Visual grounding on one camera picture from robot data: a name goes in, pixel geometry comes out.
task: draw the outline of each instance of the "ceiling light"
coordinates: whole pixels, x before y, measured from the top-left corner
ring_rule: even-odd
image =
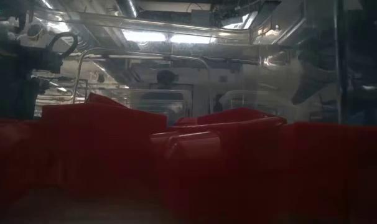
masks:
[[[196,35],[175,34],[170,38],[172,43],[186,43],[186,44],[209,44],[216,41],[214,37],[201,37]]]
[[[138,32],[122,30],[126,40],[135,42],[162,42],[166,41],[166,36],[160,32]]]

